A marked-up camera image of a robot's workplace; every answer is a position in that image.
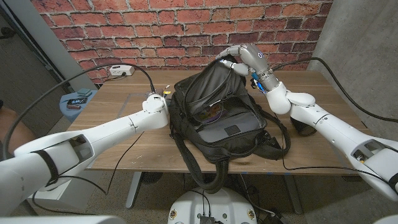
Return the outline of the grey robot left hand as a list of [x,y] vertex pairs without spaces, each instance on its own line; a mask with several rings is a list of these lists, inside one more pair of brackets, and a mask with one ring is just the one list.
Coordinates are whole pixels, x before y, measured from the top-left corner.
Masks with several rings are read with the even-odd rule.
[[151,95],[154,95],[154,94],[160,95],[160,96],[162,96],[163,98],[166,98],[168,95],[171,94],[171,91],[169,91],[168,89],[164,89],[164,90],[163,90],[163,89],[161,89],[161,88],[155,89],[154,91],[150,90],[150,91],[148,91],[148,92],[145,94],[145,98],[148,99],[148,97],[150,97]]

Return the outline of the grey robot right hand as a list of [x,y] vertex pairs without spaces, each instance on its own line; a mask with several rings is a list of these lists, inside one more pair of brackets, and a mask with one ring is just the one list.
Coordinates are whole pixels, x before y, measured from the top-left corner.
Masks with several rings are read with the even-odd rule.
[[[240,56],[243,63],[233,63],[223,59],[227,55]],[[221,60],[221,63],[241,76],[248,76],[251,73],[266,92],[286,93],[285,86],[274,76],[263,53],[253,44],[232,45],[219,53],[216,59]]]

